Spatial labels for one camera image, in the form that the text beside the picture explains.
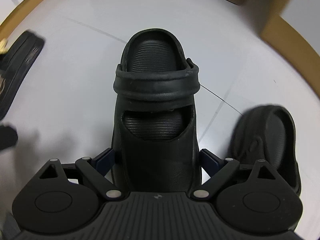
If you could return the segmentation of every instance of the black slide sandal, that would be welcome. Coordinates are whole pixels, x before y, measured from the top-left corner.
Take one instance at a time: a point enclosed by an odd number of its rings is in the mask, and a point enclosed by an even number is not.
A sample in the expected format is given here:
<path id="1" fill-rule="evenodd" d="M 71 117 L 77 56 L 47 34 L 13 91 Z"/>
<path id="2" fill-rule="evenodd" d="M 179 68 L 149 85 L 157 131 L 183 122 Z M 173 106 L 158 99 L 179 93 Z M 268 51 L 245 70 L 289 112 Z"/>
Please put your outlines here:
<path id="1" fill-rule="evenodd" d="M 44 46 L 30 31 L 22 33 L 0 60 L 0 120 L 7 114 L 18 89 Z"/>
<path id="2" fill-rule="evenodd" d="M 282 106 L 258 106 L 247 111 L 234 130 L 229 156 L 242 164 L 267 160 L 295 193 L 301 193 L 301 179 L 295 156 L 295 125 Z"/>
<path id="3" fill-rule="evenodd" d="M 122 190 L 190 192 L 201 183 L 198 71 L 168 31 L 141 31 L 125 46 L 114 82 L 112 139 L 113 179 Z"/>

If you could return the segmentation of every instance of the white floor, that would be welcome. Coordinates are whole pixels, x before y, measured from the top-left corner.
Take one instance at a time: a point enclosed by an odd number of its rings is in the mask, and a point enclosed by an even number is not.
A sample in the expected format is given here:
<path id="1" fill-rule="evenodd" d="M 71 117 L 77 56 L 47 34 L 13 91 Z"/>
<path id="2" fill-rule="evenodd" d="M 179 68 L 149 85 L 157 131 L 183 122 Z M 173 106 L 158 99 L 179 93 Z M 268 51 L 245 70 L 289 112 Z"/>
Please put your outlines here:
<path id="1" fill-rule="evenodd" d="M 199 68 L 195 95 L 200 148 L 223 157 L 246 109 L 280 104 L 297 130 L 305 239 L 320 233 L 320 101 L 257 31 L 269 0 L 239 7 L 225 0 L 45 0 L 16 28 L 46 44 L 3 120 L 17 128 L 16 148 L 0 154 L 0 213 L 50 158 L 74 162 L 110 146 L 116 65 L 129 38 L 152 27 L 172 32 Z"/>

